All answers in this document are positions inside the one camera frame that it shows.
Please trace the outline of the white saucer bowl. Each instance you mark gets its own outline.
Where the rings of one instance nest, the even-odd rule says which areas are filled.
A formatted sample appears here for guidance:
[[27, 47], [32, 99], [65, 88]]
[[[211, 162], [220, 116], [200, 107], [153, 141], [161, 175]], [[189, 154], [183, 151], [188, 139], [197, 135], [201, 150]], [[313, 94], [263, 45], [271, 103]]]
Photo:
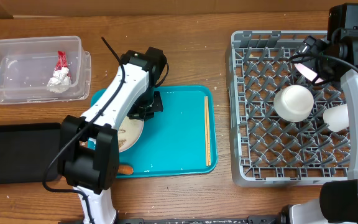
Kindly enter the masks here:
[[306, 119], [314, 105], [311, 92], [300, 85], [291, 85], [280, 90], [273, 100], [276, 113], [289, 122]]

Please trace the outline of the red snack wrapper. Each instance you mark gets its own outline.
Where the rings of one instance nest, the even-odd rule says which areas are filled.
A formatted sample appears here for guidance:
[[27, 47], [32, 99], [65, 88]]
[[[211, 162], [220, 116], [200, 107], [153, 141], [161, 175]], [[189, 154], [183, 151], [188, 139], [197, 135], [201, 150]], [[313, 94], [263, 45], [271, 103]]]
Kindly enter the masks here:
[[67, 68], [68, 62], [67, 62], [67, 56], [65, 52], [58, 51], [58, 62], [55, 66], [55, 70], [61, 70], [62, 68]]

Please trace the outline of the pink bowl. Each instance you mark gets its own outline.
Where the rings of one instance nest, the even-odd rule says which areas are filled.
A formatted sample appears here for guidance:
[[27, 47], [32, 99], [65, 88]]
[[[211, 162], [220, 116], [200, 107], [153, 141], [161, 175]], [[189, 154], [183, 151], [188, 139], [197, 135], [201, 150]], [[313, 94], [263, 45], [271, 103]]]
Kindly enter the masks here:
[[303, 65], [302, 63], [295, 63], [294, 66], [310, 82], [315, 84], [323, 82], [323, 79], [321, 79], [316, 72]]

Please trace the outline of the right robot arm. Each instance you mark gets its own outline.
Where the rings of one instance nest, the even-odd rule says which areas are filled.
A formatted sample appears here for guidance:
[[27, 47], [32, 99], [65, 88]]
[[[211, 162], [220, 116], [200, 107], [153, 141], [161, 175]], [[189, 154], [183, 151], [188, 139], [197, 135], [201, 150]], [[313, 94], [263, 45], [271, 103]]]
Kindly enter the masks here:
[[329, 10], [327, 40], [307, 37], [288, 60], [312, 85], [330, 83], [344, 92], [347, 113], [331, 108], [324, 122], [333, 131], [349, 122], [351, 158], [347, 180], [323, 184], [319, 198], [284, 209], [278, 223], [358, 223], [358, 3]]

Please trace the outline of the white cup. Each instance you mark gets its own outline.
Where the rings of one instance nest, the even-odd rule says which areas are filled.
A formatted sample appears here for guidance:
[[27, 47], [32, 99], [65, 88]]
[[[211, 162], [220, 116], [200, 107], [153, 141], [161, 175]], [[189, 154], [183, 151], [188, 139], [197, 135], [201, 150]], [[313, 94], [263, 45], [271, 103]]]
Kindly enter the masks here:
[[328, 129], [338, 132], [349, 127], [347, 105], [339, 105], [326, 109], [323, 113], [323, 121], [328, 124]]

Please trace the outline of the white tissue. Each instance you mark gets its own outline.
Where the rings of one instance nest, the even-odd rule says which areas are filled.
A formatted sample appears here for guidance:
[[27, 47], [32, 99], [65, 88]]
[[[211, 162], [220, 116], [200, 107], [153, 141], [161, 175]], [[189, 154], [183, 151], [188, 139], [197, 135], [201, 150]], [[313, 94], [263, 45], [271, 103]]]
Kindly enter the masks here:
[[71, 85], [71, 78], [69, 75], [69, 69], [62, 67], [59, 70], [53, 72], [52, 78], [47, 83], [47, 88], [53, 93], [63, 93], [69, 89]]

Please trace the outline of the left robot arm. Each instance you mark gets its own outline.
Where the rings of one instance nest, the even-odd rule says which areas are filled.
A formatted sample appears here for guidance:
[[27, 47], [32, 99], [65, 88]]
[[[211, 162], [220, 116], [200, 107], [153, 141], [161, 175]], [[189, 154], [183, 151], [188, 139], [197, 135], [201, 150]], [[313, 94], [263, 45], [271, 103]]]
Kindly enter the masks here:
[[84, 223], [114, 223], [110, 187], [119, 168], [118, 131], [125, 118], [141, 121], [163, 110], [155, 90], [166, 69], [162, 50], [127, 51], [112, 83], [79, 118], [67, 116], [61, 125], [58, 173], [81, 200]]

